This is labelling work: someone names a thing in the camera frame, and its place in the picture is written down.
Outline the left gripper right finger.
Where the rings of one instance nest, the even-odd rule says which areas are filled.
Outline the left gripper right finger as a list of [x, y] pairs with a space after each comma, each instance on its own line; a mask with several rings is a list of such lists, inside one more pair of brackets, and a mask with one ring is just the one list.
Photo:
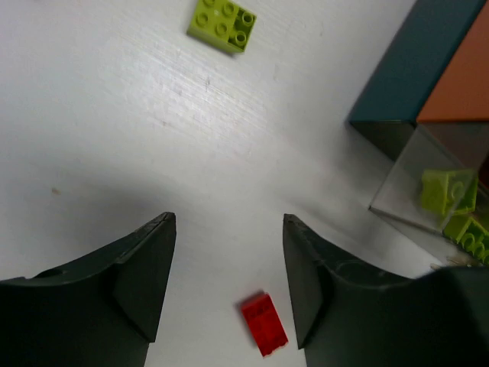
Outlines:
[[283, 218], [298, 347], [309, 366], [486, 366], [488, 269], [409, 279]]

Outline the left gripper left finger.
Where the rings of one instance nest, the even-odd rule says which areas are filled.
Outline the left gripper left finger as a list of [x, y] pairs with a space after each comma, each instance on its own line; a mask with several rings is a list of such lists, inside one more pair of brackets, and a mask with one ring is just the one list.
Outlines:
[[162, 213], [32, 278], [1, 282], [3, 366], [143, 366], [157, 338], [176, 244]]

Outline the olive small lego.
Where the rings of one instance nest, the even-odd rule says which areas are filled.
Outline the olive small lego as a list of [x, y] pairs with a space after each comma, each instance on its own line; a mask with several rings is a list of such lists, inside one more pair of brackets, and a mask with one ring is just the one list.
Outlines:
[[481, 264], [488, 265], [488, 230], [473, 216], [453, 216], [443, 234]]

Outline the lime small lego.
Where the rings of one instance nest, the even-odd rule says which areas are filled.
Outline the lime small lego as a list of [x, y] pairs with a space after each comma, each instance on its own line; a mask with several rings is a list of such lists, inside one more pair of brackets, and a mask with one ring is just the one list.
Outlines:
[[473, 213], [478, 193], [478, 175], [470, 169], [424, 170], [420, 204], [440, 216]]

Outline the transparent drawer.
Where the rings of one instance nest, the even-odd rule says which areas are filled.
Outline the transparent drawer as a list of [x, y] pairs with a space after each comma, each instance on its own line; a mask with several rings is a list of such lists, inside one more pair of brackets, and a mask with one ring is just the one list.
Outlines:
[[424, 170], [470, 169], [478, 175], [478, 193], [473, 216], [488, 224], [488, 179], [484, 163], [488, 158], [487, 122], [429, 122], [416, 127], [370, 208], [372, 211], [426, 232], [441, 234], [454, 216], [440, 216], [420, 204]]

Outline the lime lego near left arm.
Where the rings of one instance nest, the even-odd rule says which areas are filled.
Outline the lime lego near left arm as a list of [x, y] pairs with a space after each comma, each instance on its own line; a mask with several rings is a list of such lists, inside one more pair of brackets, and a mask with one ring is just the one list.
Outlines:
[[233, 1], [199, 0], [187, 34], [228, 54], [244, 53], [257, 16]]

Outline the red lego centre left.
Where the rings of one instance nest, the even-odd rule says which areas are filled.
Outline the red lego centre left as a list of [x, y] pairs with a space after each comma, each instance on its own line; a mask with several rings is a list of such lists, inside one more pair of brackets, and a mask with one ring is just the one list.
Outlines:
[[252, 339], [263, 358], [272, 355], [289, 342], [271, 296], [264, 291], [246, 298], [239, 304]]

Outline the teal drawer cabinet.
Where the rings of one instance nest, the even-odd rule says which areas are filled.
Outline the teal drawer cabinet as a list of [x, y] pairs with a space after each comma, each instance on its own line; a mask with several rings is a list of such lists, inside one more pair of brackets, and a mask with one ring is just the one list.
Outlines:
[[416, 129], [416, 117], [483, 1], [418, 0], [348, 114], [348, 122], [395, 161]]

